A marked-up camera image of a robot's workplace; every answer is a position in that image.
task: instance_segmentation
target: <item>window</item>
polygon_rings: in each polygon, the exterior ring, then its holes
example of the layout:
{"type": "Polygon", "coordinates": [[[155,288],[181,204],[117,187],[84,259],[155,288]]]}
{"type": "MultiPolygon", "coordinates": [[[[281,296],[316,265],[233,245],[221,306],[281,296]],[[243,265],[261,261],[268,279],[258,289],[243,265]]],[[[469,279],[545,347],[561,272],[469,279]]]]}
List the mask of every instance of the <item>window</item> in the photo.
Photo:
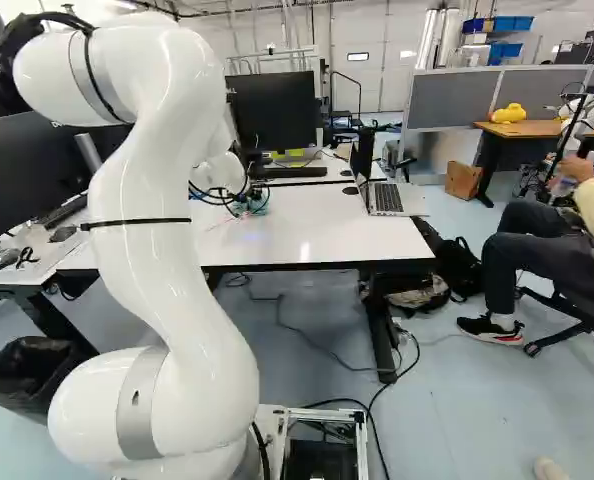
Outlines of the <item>window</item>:
{"type": "Polygon", "coordinates": [[[368,57],[368,52],[353,52],[346,55],[346,60],[349,62],[365,62],[368,57]]]}

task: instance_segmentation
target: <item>laptop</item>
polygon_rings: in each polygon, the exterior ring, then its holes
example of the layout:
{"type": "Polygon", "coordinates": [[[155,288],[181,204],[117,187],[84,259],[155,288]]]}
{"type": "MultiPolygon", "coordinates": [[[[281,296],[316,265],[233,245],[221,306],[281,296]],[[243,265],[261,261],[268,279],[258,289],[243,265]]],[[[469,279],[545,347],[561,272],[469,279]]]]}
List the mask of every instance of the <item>laptop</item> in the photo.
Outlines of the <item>laptop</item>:
{"type": "Polygon", "coordinates": [[[350,169],[368,214],[389,217],[428,215],[419,187],[410,183],[370,181],[372,156],[372,145],[364,147],[360,142],[358,149],[353,143],[350,151],[350,169]]]}

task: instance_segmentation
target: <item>black trash bin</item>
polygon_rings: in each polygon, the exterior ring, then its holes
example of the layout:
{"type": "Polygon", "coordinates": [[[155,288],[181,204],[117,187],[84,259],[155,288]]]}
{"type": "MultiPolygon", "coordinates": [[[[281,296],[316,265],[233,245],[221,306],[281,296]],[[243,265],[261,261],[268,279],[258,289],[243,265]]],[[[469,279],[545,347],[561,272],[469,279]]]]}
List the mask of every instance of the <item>black trash bin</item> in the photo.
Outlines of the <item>black trash bin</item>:
{"type": "Polygon", "coordinates": [[[89,358],[68,340],[13,340],[0,351],[0,406],[45,425],[57,387],[89,358]]]}

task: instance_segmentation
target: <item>laptop keyboard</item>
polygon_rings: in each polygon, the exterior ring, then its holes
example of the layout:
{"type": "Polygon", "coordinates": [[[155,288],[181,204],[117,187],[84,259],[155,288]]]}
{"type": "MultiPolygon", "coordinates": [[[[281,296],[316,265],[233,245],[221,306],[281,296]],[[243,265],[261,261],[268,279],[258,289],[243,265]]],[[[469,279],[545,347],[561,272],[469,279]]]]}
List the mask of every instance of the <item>laptop keyboard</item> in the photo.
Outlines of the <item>laptop keyboard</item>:
{"type": "Polygon", "coordinates": [[[394,183],[374,183],[377,210],[382,212],[403,212],[399,190],[394,183]]]}

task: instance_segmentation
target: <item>white robotic arm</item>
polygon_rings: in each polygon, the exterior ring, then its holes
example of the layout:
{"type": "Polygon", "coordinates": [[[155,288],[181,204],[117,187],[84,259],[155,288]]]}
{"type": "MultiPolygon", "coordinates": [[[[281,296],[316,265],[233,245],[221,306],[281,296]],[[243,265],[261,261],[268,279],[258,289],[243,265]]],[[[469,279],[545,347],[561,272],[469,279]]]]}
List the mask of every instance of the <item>white robotic arm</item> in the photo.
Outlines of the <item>white robotic arm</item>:
{"type": "Polygon", "coordinates": [[[135,121],[88,195],[91,222],[126,223],[94,228],[92,243],[110,293],[168,347],[102,354],[73,371],[50,408],[55,443],[72,461],[125,478],[231,478],[258,407],[257,365],[181,220],[191,169],[203,187],[238,191],[245,181],[226,152],[222,65],[197,33],[141,13],[92,34],[34,38],[14,78],[33,109],[60,123],[135,121]]]}
{"type": "MultiPolygon", "coordinates": [[[[560,117],[572,117],[575,113],[575,110],[579,106],[579,102],[581,99],[573,100],[567,105],[564,105],[559,110],[560,117]]],[[[562,130],[565,130],[569,127],[572,118],[569,118],[562,124],[562,130]]],[[[579,149],[581,144],[578,137],[587,133],[591,130],[591,127],[594,128],[594,95],[588,96],[584,102],[584,113],[580,116],[578,122],[573,126],[573,133],[570,136],[570,139],[566,143],[565,151],[574,153],[579,149]]]]}

